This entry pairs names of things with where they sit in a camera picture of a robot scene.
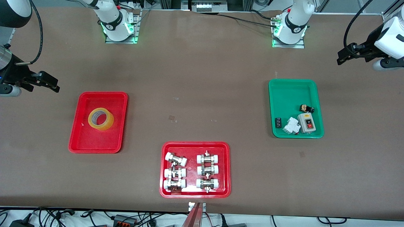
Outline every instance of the green tray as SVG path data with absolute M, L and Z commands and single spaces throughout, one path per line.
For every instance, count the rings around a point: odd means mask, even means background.
M 323 118 L 316 83 L 312 80 L 272 79 L 268 83 L 271 105 L 272 131 L 278 138 L 318 139 L 324 136 Z M 312 114 L 316 131 L 310 134 L 287 134 L 282 128 L 290 117 L 296 118 L 302 112 L 300 105 L 314 107 Z M 282 128 L 275 128 L 275 118 L 282 118 Z

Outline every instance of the red tray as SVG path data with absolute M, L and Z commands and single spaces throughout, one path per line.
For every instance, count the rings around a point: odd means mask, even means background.
M 121 149 L 128 95 L 125 92 L 84 92 L 77 103 L 69 150 L 72 153 L 116 153 Z M 111 128 L 99 131 L 88 124 L 90 112 L 106 108 L 114 116 Z
M 219 174 L 215 174 L 212 178 L 219 180 L 219 187 L 206 193 L 205 190 L 196 187 L 196 179 L 198 176 L 196 167 L 200 164 L 196 163 L 196 156 L 204 154 L 208 150 L 211 155 L 218 155 Z M 177 156 L 184 156 L 188 159 L 185 168 L 187 176 L 187 187 L 183 188 L 180 193 L 171 193 L 163 187 L 164 169 L 171 167 L 171 163 L 165 160 L 167 152 L 175 153 Z M 164 198 L 225 198 L 230 195 L 230 147 L 225 142 L 167 142 L 163 145 L 161 153 L 160 168 L 160 195 Z

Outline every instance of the yellow tape roll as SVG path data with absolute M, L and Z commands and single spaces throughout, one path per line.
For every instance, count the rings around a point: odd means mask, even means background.
M 102 124 L 97 124 L 97 119 L 101 115 L 105 114 L 107 119 Z M 114 116 L 105 108 L 96 108 L 88 116 L 88 123 L 91 127 L 98 129 L 100 131 L 105 131 L 109 129 L 114 123 Z

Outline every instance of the white floor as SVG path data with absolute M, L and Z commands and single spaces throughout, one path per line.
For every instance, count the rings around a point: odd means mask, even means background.
M 31 212 L 30 210 L 10 210 L 8 212 L 8 217 L 1 225 L 2 227 L 10 226 L 11 222 L 17 219 L 24 219 L 27 214 Z M 61 222 L 66 227 L 93 227 L 89 217 L 82 218 L 80 215 L 83 211 L 77 211 L 73 216 L 69 214 L 63 214 Z M 124 212 L 107 212 L 108 215 L 125 215 L 132 216 L 138 215 L 137 213 L 124 213 Z M 212 221 L 212 226 L 222 224 L 221 216 L 218 214 L 210 217 Z M 239 214 L 224 214 L 228 225 L 245 223 L 248 227 L 273 227 L 271 216 L 263 215 L 239 215 Z M 44 219 L 46 212 L 42 211 L 41 218 Z M 108 227 L 113 227 L 113 221 L 108 218 L 103 212 L 94 212 L 92 214 L 94 223 L 96 225 L 107 225 Z M 209 220 L 206 215 L 203 215 L 202 227 L 211 227 Z M 3 220 L 4 215 L 0 216 L 0 222 Z M 183 214 L 179 215 L 169 215 L 166 214 L 156 219 L 158 227 L 166 227 L 169 225 L 175 225 L 176 227 L 182 226 L 186 216 Z M 297 217 L 297 216 L 275 216 L 275 222 L 278 227 L 328 227 L 329 225 L 321 224 L 315 217 Z M 340 222 L 342 219 L 330 219 L 331 222 Z M 35 215 L 31 216 L 30 223 L 35 227 L 39 227 L 38 217 Z M 50 220 L 47 222 L 46 226 L 50 226 Z M 57 222 L 53 223 L 53 227 L 57 227 Z M 380 220 L 364 220 L 364 219 L 348 219 L 346 223 L 341 225 L 333 225 L 334 227 L 404 227 L 403 221 L 380 221 Z

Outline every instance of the table surface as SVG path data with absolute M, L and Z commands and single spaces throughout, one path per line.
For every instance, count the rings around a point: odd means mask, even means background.
M 373 71 L 363 59 L 337 66 L 352 15 L 313 15 L 306 48 L 283 49 L 271 47 L 266 27 L 213 15 L 152 11 L 138 44 L 113 45 L 103 43 L 92 10 L 39 12 L 44 44 L 30 68 L 58 78 L 61 90 L 1 99 L 2 205 L 184 212 L 188 202 L 204 201 L 213 213 L 404 219 L 404 77 Z M 359 17 L 348 43 L 381 22 Z M 18 29 L 14 54 L 33 59 L 38 30 L 35 17 Z M 316 82 L 323 138 L 274 137 L 267 88 L 274 78 Z M 79 95 L 116 90 L 129 95 L 121 151 L 70 153 Z M 230 196 L 161 197 L 167 141 L 227 142 Z

